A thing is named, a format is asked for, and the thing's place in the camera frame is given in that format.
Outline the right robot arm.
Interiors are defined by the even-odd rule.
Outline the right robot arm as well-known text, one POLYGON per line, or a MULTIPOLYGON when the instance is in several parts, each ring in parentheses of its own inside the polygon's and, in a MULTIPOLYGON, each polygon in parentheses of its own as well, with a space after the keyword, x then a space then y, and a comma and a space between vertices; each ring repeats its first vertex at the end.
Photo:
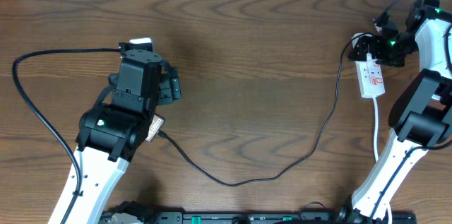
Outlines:
POLYGON ((336 220, 392 223, 390 201, 414 165, 429 151, 451 146, 451 13, 439 0, 417 0, 399 32, 388 11, 374 19, 377 34, 357 33, 348 59, 354 61, 363 98, 382 95, 381 66, 402 67, 418 52, 420 72, 393 105, 386 146, 371 172, 336 220))

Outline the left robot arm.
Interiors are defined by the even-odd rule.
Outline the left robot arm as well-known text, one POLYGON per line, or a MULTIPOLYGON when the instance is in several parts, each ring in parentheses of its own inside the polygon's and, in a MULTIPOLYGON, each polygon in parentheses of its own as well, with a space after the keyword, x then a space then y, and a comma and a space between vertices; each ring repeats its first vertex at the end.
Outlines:
POLYGON ((118 74, 109 78, 112 100, 96 102, 79 123, 75 158, 81 187, 71 170, 50 223, 97 223, 117 182, 148 137, 158 105, 180 99, 177 71, 159 54, 123 52, 118 74))

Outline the white power strip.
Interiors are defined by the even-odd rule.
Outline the white power strip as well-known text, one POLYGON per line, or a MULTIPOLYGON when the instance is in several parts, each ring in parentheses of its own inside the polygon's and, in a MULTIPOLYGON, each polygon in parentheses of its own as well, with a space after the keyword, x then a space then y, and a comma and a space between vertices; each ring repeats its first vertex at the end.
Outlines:
POLYGON ((381 66, 375 59, 356 61, 359 90, 362 98, 371 99, 385 93, 381 66))

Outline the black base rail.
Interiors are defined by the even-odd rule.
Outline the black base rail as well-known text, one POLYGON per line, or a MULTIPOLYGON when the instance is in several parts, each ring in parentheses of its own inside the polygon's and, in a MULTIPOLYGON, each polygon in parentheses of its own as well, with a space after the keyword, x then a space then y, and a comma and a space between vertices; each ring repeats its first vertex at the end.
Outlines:
POLYGON ((271 224, 271 223, 346 223, 345 214, 338 217, 327 208, 306 208, 286 213, 194 213, 156 211, 135 201, 125 201, 101 214, 99 224, 271 224))

